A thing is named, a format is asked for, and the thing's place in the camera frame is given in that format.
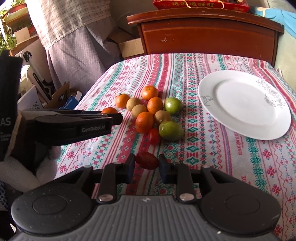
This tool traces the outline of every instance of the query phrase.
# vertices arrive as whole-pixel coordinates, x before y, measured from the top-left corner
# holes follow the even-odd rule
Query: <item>red tomato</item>
[[[147,170],[154,170],[158,167],[158,159],[149,152],[140,152],[136,155],[136,163]]]
[[[156,146],[160,143],[160,134],[158,129],[151,129],[148,132],[148,141],[151,145]]]

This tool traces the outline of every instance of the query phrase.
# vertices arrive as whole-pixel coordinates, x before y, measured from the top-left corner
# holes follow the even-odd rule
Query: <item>orange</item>
[[[119,108],[126,108],[126,103],[130,97],[127,94],[119,94],[115,99],[115,104]]]
[[[154,126],[153,115],[149,112],[142,112],[136,119],[136,131],[142,134],[148,133]]]
[[[116,114],[118,111],[113,107],[107,107],[101,111],[102,114]]]
[[[163,101],[159,97],[153,97],[148,101],[147,110],[152,114],[163,109]]]
[[[142,98],[144,100],[150,100],[151,98],[157,97],[157,96],[158,96],[158,90],[152,85],[145,86],[142,89]]]

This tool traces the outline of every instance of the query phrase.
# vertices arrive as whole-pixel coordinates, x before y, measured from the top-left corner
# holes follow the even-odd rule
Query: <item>table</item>
[[[292,113],[289,131],[281,138],[260,141],[241,136],[213,119],[205,111],[197,94],[198,84],[207,74],[219,70],[248,72],[268,81],[285,97]],[[185,108],[175,117],[185,129],[179,142],[162,141],[150,146],[146,136],[138,134],[131,114],[120,110],[123,122],[110,135],[62,147],[58,160],[60,177],[84,165],[103,168],[111,162],[124,162],[129,153],[164,153],[169,161],[186,163],[199,169],[215,168],[274,196],[282,207],[275,234],[282,240],[295,236],[296,132],[295,93],[272,66],[261,60],[216,54],[154,54],[128,59],[109,68],[77,106],[81,110],[102,110],[115,106],[119,93],[140,97],[145,85],[154,85],[165,99],[174,96]],[[131,184],[118,186],[122,194],[174,194],[174,185],[161,182],[158,169],[148,171],[136,164]],[[196,194],[200,197],[198,185]]]

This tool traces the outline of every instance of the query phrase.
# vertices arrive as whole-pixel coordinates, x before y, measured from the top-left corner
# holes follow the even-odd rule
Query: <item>white plate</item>
[[[283,136],[291,113],[283,96],[268,82],[240,71],[222,70],[198,86],[204,108],[229,129],[259,140]]]

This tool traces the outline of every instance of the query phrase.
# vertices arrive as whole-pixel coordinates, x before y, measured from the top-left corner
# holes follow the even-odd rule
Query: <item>red box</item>
[[[207,7],[207,8],[222,8],[222,3],[218,1],[205,1],[205,0],[186,0],[188,5],[192,8],[194,7]],[[187,7],[184,0],[154,0],[153,4],[157,9],[166,8],[177,8],[177,7]],[[234,0],[223,0],[224,9],[235,10],[239,12],[247,12],[250,7],[243,1],[242,3],[235,3]]]

